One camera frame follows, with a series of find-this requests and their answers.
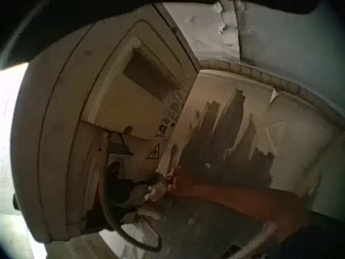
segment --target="wall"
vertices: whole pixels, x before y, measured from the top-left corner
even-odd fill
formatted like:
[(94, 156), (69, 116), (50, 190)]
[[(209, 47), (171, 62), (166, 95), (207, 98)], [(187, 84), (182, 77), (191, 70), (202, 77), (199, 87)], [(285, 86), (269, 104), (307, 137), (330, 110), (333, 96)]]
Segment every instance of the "wall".
[(309, 15), (242, 3), (241, 60), (305, 84), (345, 114), (345, 35), (324, 2)]

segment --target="door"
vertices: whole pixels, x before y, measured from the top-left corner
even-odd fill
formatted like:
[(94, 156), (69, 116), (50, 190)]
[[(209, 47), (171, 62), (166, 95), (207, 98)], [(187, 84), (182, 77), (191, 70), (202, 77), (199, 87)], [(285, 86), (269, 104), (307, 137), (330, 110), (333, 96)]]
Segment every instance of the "door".
[(30, 62), (11, 157), (17, 200), (37, 241), (109, 227), (89, 220), (100, 210), (105, 135), (121, 146), (113, 159), (126, 177), (154, 171), (197, 76), (194, 60), (164, 8), (147, 5), (75, 31)]

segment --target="yellow warning triangle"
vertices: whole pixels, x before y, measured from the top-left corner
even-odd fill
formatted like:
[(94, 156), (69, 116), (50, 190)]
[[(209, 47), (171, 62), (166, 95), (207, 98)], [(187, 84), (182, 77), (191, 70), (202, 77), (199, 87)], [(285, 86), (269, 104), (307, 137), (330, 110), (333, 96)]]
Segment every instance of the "yellow warning triangle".
[(158, 143), (146, 159), (159, 159), (160, 158), (160, 144)]

